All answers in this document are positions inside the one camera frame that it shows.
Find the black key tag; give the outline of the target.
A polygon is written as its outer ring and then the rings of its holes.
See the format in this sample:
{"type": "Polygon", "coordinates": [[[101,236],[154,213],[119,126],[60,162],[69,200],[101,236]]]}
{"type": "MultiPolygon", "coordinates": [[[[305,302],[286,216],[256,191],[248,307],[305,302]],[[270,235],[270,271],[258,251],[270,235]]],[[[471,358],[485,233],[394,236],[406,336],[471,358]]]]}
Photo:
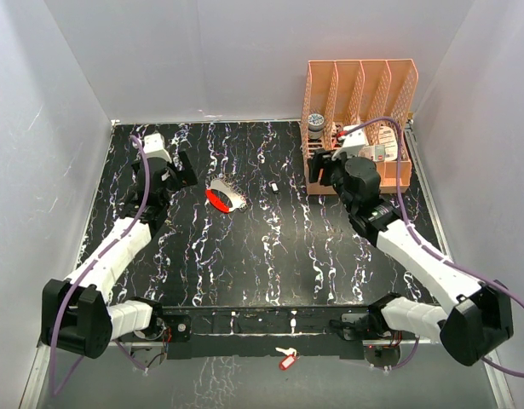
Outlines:
{"type": "Polygon", "coordinates": [[[279,194],[279,187],[277,185],[277,183],[275,181],[271,181],[269,183],[269,186],[271,188],[271,191],[273,192],[273,194],[279,194]]]}

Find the red handled key organizer plate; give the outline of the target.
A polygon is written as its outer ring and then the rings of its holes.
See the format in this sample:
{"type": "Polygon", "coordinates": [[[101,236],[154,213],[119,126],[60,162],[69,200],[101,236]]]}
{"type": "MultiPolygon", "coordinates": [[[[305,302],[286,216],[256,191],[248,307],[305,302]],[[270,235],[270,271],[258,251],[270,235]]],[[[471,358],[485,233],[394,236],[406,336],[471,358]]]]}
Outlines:
{"type": "Polygon", "coordinates": [[[224,175],[214,176],[205,189],[209,203],[223,214],[245,211],[248,201],[242,191],[224,175]]]}

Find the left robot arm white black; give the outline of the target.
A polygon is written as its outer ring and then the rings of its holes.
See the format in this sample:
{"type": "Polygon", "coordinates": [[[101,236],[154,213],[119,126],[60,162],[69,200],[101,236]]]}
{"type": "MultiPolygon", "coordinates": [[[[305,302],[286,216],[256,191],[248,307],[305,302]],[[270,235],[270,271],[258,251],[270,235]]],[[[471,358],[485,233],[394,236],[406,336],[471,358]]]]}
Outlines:
{"type": "Polygon", "coordinates": [[[163,150],[141,154],[132,164],[135,180],[110,233],[80,267],[43,288],[40,337],[52,349],[94,359],[123,335],[137,331],[154,340],[164,332],[157,302],[135,297],[111,305],[111,292],[164,225],[171,194],[196,185],[198,179],[184,151],[176,161],[163,150]]]}

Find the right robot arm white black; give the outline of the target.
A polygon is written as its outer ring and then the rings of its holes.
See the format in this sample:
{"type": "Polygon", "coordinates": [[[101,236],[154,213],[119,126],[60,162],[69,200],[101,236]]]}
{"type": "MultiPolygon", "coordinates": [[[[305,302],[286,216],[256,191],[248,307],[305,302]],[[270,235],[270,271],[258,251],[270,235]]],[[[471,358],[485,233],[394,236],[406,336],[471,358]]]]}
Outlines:
{"type": "Polygon", "coordinates": [[[308,160],[308,178],[337,193],[353,230],[409,271],[436,299],[413,302],[395,293],[371,304],[362,325],[380,338],[407,331],[443,345],[472,366],[514,335],[510,297],[449,266],[434,246],[403,220],[380,194],[380,176],[368,158],[319,149],[308,160]]]}

